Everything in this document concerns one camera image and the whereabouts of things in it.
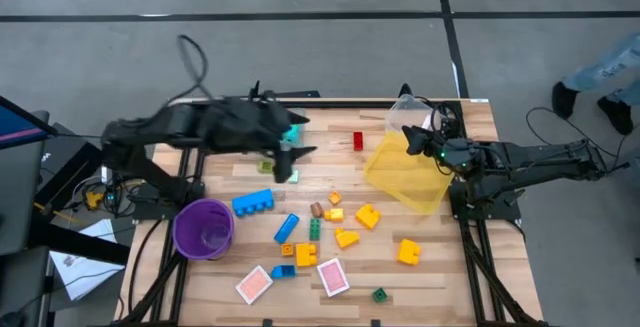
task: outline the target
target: green block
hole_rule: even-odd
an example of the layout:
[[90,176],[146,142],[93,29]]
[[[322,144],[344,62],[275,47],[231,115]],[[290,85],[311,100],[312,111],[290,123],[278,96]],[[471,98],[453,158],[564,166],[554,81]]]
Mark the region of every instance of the green block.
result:
[[320,219],[312,218],[309,222],[309,240],[320,240]]
[[258,172],[259,173],[271,173],[271,172],[273,172],[273,162],[271,162],[271,161],[260,161],[260,162],[258,162]]
[[378,288],[375,292],[373,292],[373,300],[377,303],[382,303],[387,300],[387,294],[382,288]]

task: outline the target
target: pink card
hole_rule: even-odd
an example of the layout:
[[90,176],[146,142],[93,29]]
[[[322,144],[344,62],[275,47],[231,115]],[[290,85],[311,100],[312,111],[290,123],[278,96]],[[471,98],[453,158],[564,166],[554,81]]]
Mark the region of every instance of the pink card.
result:
[[267,272],[262,267],[257,266],[238,283],[236,290],[247,304],[252,304],[272,283],[273,280]]
[[349,282],[337,258],[318,266],[318,274],[329,297],[349,289]]

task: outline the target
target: yellow lego brick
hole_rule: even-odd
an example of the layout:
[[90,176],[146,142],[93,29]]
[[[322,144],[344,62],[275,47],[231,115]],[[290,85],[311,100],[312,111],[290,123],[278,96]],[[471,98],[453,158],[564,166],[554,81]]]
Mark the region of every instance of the yellow lego brick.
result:
[[368,229],[373,229],[380,220],[380,212],[373,209],[373,206],[366,204],[356,212],[356,220]]
[[324,219],[333,222],[342,222],[344,219],[344,209],[332,208],[328,211],[324,211]]
[[318,263],[316,245],[313,243],[296,244],[296,265],[298,267],[312,266]]
[[418,258],[420,256],[420,246],[417,243],[403,239],[400,242],[400,249],[398,250],[398,262],[406,263],[408,265],[417,265],[420,262]]
[[293,256],[293,245],[291,243],[283,243],[280,249],[283,256]]
[[341,199],[342,196],[340,196],[340,193],[336,191],[331,192],[331,194],[329,195],[329,202],[331,202],[331,204],[334,206],[340,203]]
[[338,246],[340,246],[340,248],[345,248],[360,240],[360,235],[358,234],[358,232],[345,231],[342,228],[336,228],[335,234],[336,241],[338,241]]

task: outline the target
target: shoe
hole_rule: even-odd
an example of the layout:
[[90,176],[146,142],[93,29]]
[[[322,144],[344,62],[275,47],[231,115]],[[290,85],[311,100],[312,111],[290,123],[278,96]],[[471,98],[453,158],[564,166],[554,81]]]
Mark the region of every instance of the shoe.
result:
[[633,131],[631,120],[631,106],[624,102],[614,102],[607,97],[598,100],[598,107],[607,114],[609,122],[622,135],[628,135]]
[[562,82],[556,83],[551,94],[553,112],[564,119],[571,117],[577,95],[578,91],[568,89]]

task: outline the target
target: person's leg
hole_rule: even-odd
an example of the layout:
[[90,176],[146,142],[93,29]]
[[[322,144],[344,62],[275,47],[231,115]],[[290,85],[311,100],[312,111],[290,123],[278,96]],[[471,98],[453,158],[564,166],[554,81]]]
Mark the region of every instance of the person's leg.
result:
[[620,71],[640,64],[640,33],[622,41],[613,51],[603,56],[596,64],[579,69],[553,87],[551,104],[556,114],[567,119],[573,113],[576,96],[600,85]]
[[598,100],[598,107],[607,114],[613,128],[623,135],[633,131],[631,106],[636,105],[640,105],[640,79]]

